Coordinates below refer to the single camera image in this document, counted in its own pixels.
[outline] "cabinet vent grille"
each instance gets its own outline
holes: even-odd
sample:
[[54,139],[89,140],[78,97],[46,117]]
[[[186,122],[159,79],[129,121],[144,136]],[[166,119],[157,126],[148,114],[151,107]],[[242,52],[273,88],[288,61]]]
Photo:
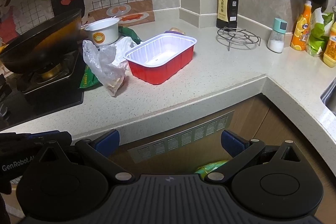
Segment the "cabinet vent grille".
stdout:
[[234,110],[204,122],[195,127],[175,133],[160,140],[147,143],[128,150],[135,163],[150,159],[155,155],[166,153],[184,145],[197,141],[218,130],[227,128],[232,120]]

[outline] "red plastic container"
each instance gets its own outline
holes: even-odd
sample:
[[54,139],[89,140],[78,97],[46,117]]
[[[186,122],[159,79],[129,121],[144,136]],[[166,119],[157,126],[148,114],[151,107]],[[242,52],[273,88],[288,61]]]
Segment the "red plastic container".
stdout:
[[179,34],[160,34],[125,53],[132,74],[153,85],[162,84],[193,58],[197,40]]

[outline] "bottle cap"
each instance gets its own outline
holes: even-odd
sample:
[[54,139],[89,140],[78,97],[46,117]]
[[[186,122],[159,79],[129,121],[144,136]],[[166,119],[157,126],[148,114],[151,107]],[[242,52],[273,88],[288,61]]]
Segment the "bottle cap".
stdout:
[[275,18],[273,23],[273,30],[279,33],[286,33],[287,21],[280,18]]

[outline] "orange round sticker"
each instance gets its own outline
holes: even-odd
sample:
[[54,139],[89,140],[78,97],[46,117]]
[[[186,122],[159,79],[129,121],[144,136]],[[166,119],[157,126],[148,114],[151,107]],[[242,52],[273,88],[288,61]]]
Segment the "orange round sticker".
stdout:
[[93,39],[96,43],[100,44],[105,41],[105,35],[102,32],[96,32],[93,34]]

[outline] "silver screw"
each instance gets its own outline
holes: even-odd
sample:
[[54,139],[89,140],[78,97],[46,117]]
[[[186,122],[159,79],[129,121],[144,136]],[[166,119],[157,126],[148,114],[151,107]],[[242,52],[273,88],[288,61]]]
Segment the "silver screw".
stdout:
[[224,175],[222,173],[219,172],[212,172],[210,174],[208,174],[208,178],[214,181],[219,181],[222,180],[224,178]]
[[120,173],[117,173],[115,175],[115,178],[117,180],[127,181],[127,180],[130,180],[132,178],[132,175],[128,172],[120,172]]

